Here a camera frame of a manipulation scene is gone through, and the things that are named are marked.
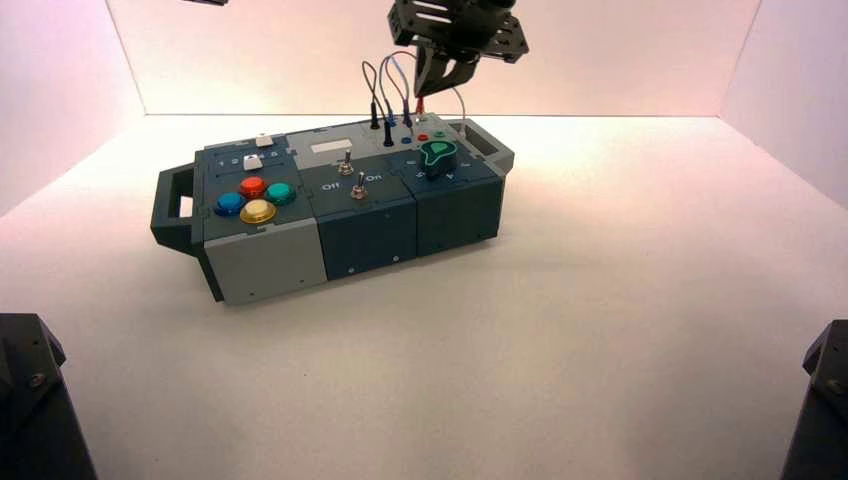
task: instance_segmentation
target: carrying handle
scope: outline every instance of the carrying handle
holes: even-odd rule
[[[193,163],[160,172],[153,202],[153,218],[150,221],[150,230],[156,243],[192,256],[192,218],[180,217],[180,200],[182,197],[193,197],[193,192]]]

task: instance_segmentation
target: screw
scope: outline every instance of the screw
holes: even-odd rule
[[[842,382],[839,380],[828,380],[827,388],[838,396],[845,395],[845,385],[842,385]]]
[[[359,172],[359,181],[353,186],[350,196],[355,200],[362,200],[368,196],[368,190],[365,189],[365,172]]]
[[[44,385],[44,381],[47,380],[47,376],[43,373],[36,373],[35,375],[29,377],[29,382],[27,382],[27,386],[33,390]]]

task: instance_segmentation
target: white button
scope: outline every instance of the white button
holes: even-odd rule
[[[259,148],[270,147],[274,144],[274,139],[270,135],[260,135],[256,137],[256,146]]]
[[[260,168],[262,168],[262,159],[259,158],[259,155],[253,154],[244,156],[244,171],[249,172]]]

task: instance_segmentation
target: yellow button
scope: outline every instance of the yellow button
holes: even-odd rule
[[[241,209],[239,217],[244,223],[258,224],[265,223],[274,218],[277,214],[277,207],[266,200],[251,200]]]

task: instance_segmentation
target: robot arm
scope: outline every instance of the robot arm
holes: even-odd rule
[[[189,0],[225,5],[229,0]],[[481,57],[515,63],[529,52],[511,9],[516,0],[395,0],[389,28],[396,45],[415,45],[415,96],[471,80]]]

